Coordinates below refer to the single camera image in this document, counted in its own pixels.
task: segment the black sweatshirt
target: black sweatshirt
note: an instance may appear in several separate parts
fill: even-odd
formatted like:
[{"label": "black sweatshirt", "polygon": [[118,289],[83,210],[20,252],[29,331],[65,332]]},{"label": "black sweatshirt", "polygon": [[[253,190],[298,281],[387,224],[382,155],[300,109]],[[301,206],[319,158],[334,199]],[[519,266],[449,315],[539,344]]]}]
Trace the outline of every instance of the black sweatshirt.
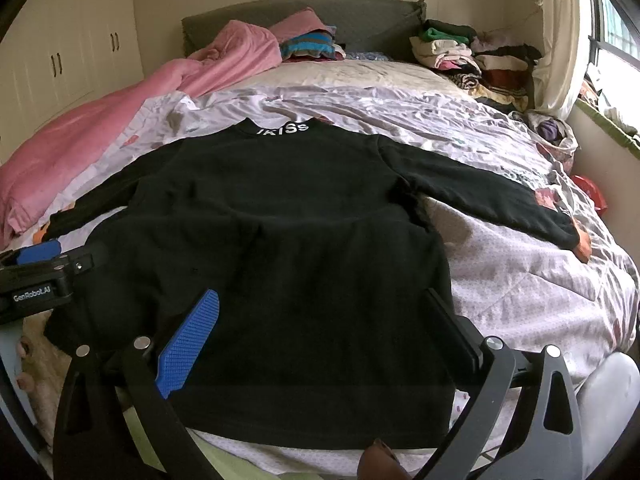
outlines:
[{"label": "black sweatshirt", "polygon": [[436,447],[453,387],[423,294],[452,299],[440,235],[416,214],[420,192],[578,244],[568,216],[489,171],[318,120],[245,120],[140,157],[52,220],[63,231],[105,202],[128,205],[89,238],[107,245],[107,264],[76,281],[99,330],[66,308],[46,335],[69,353],[122,348],[211,288],[218,323],[169,397],[186,426],[274,446]]}]

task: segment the gray headboard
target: gray headboard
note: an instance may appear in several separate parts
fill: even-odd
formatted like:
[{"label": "gray headboard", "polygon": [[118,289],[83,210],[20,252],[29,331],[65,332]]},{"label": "gray headboard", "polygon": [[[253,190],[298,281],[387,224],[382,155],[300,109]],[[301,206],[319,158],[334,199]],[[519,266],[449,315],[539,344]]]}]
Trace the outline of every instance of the gray headboard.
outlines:
[{"label": "gray headboard", "polygon": [[423,0],[257,0],[210,10],[182,20],[185,55],[211,43],[229,20],[271,27],[305,7],[312,7],[326,25],[337,27],[335,41],[347,50],[384,52],[415,62],[409,37],[424,21]]}]

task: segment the metal screw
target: metal screw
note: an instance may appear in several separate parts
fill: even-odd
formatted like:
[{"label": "metal screw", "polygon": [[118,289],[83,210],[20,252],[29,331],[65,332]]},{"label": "metal screw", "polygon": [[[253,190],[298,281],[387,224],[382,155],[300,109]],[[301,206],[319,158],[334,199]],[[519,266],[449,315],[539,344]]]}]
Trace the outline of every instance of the metal screw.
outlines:
[{"label": "metal screw", "polygon": [[133,342],[133,346],[137,350],[144,350],[145,348],[148,348],[150,344],[151,344],[151,339],[149,339],[146,335],[143,335],[137,338]]},{"label": "metal screw", "polygon": [[502,350],[502,347],[504,346],[502,339],[499,337],[488,337],[484,342],[491,350]]},{"label": "metal screw", "polygon": [[548,353],[551,357],[560,357],[560,354],[562,352],[556,345],[549,345],[548,347],[546,347],[546,353]]},{"label": "metal screw", "polygon": [[80,345],[76,349],[76,355],[78,357],[87,357],[89,355],[89,345]]}]

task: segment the striped pillow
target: striped pillow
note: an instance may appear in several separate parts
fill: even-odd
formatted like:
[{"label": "striped pillow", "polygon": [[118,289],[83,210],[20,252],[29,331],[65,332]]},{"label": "striped pillow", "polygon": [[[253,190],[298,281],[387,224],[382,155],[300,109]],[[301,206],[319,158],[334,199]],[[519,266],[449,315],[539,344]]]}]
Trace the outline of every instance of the striped pillow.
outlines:
[{"label": "striped pillow", "polygon": [[292,56],[335,59],[334,38],[324,30],[314,30],[281,43],[280,53],[283,60]]}]

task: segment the wardrobe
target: wardrobe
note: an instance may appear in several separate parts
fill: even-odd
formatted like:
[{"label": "wardrobe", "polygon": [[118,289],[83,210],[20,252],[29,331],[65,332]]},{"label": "wardrobe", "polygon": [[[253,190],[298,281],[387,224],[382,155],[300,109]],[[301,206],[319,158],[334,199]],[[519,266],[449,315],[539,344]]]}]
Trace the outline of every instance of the wardrobe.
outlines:
[{"label": "wardrobe", "polygon": [[58,115],[142,78],[133,0],[28,0],[0,43],[0,162]]}]

